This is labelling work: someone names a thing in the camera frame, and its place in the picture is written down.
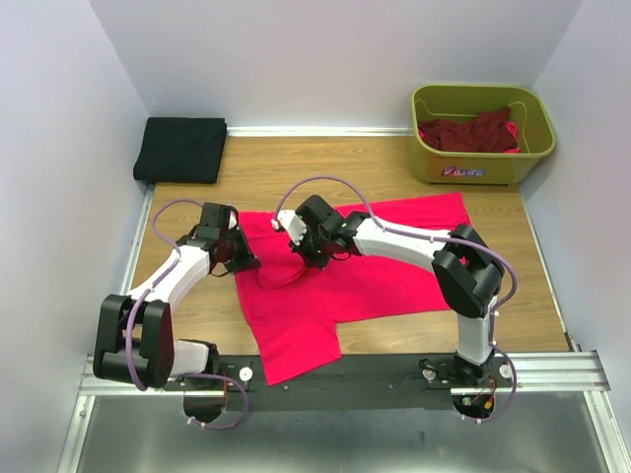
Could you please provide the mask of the pink t shirt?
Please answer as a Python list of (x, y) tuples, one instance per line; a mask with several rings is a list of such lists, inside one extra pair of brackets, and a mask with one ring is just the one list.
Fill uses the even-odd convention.
[(447, 309), (435, 276), (406, 263), (369, 256), (308, 268), (271, 219), (269, 212), (241, 213), (261, 265), (235, 277), (268, 384), (338, 360), (339, 322)]

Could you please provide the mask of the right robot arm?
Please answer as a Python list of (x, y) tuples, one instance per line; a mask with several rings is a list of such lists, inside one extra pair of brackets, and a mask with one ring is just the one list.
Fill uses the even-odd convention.
[(456, 313), (458, 342), (450, 377), (473, 386), (489, 374), (494, 356), (492, 312), (505, 270), (469, 225), (430, 231), (394, 224), (372, 212), (344, 216), (313, 195), (276, 216), (290, 247), (309, 267), (324, 268), (337, 255), (378, 256), (434, 274), (443, 299)]

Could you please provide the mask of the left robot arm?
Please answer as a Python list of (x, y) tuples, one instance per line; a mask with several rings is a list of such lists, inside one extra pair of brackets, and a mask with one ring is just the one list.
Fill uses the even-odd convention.
[(200, 220), (177, 240), (157, 236), (171, 248), (167, 260), (146, 281), (124, 295), (107, 296), (100, 308), (93, 359), (95, 377), (161, 388), (185, 377), (198, 389), (219, 374), (219, 354), (210, 342), (176, 340), (173, 313), (201, 280), (234, 275), (260, 266), (250, 249), (236, 208), (197, 203)]

